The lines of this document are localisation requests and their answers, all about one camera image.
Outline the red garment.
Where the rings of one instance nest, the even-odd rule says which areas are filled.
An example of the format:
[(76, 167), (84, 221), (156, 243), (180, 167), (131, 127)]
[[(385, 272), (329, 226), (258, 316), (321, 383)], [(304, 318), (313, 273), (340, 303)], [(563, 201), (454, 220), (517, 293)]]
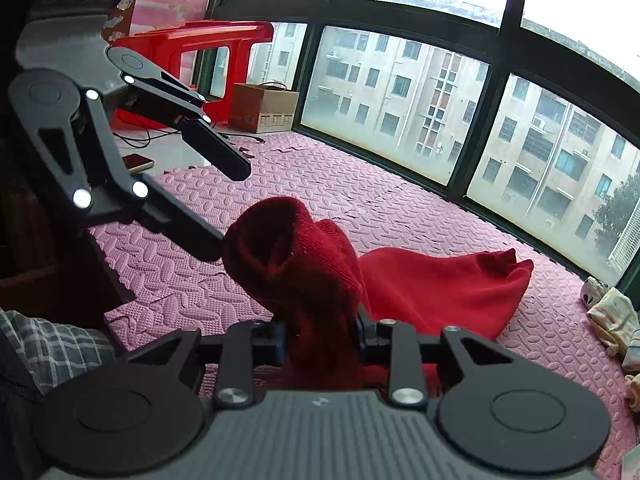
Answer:
[(440, 258), (383, 247), (357, 256), (336, 223), (314, 220), (293, 197), (267, 198), (244, 211), (224, 234), (222, 262), (250, 298), (284, 323), (281, 384), (302, 390), (384, 386), (386, 370), (357, 356), (360, 309), (421, 334), (457, 325), (496, 339), (534, 270), (513, 249)]

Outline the pale clothes pile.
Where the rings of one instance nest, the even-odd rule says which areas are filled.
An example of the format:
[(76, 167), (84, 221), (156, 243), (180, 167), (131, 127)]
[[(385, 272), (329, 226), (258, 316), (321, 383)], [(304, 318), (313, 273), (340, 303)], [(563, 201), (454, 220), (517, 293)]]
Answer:
[(615, 287), (590, 276), (582, 283), (580, 300), (587, 308), (592, 330), (605, 352), (619, 359), (625, 379), (625, 400), (639, 413), (639, 312)]

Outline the red plastic stool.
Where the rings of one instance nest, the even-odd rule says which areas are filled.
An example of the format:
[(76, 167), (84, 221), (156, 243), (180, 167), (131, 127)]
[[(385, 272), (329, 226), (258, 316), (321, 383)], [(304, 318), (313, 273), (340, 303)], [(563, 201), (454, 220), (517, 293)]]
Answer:
[[(247, 81), (250, 50), (254, 44), (269, 44), (273, 34), (273, 24), (269, 22), (203, 20), (118, 38), (111, 45), (144, 55), (201, 93), (207, 100), (206, 115), (223, 125), (230, 116), (234, 86)], [(214, 96), (210, 93), (213, 71), (207, 63), (217, 57), (221, 48), (228, 50), (224, 94)]]

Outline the smartphone on floor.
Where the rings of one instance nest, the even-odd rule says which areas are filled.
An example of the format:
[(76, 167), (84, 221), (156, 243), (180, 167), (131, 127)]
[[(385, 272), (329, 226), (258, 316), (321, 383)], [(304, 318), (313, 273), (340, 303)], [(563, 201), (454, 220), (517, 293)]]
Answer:
[(143, 171), (150, 170), (155, 166), (153, 159), (138, 153), (122, 156), (122, 162), (130, 174), (141, 174)]

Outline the brown cardboard box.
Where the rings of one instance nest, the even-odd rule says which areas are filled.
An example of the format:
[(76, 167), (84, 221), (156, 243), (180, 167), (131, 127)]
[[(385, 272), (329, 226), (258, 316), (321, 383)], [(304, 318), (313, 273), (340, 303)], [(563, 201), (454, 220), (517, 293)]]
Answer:
[(228, 125), (249, 133), (292, 129), (299, 93), (279, 81), (273, 84), (235, 84)]

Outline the pink foam puzzle mat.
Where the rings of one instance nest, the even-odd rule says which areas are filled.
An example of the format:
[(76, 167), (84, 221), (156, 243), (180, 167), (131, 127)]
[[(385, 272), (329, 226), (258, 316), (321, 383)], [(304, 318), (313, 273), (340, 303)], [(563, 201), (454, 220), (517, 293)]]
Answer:
[[(218, 229), (251, 204), (270, 196), (299, 198), (316, 219), (333, 220), (356, 252), (398, 247), (445, 257), (514, 249), (533, 261), (528, 289), (500, 336), (506, 348), (594, 392), (608, 407), (612, 429), (597, 464), (616, 479), (637, 443), (625, 401), (620, 363), (608, 356), (586, 318), (582, 281), (549, 258), (425, 191), (362, 159), (297, 133), (270, 134), (264, 142), (241, 139), (252, 174), (227, 179), (175, 136), (152, 142), (152, 174), (169, 192)], [(133, 349), (174, 328), (198, 326), (206, 335), (231, 324), (266, 318), (220, 263), (190, 257), (166, 237), (136, 224), (111, 223), (92, 232), (106, 263), (132, 293), (104, 320), (120, 344)]]

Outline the plaid trouser leg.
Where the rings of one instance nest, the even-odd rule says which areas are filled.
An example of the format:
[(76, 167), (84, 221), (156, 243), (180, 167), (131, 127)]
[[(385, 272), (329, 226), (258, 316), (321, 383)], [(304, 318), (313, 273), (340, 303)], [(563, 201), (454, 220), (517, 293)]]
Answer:
[(117, 354), (110, 338), (98, 330), (28, 318), (17, 311), (1, 311), (1, 333), (42, 394), (112, 362)]

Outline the green window frame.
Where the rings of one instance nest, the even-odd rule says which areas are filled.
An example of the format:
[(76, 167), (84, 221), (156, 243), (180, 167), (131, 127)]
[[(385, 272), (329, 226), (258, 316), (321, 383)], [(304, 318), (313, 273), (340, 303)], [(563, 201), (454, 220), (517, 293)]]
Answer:
[(247, 78), (295, 130), (639, 292), (639, 83), (533, 22), (530, 0), (207, 0), (265, 20)]

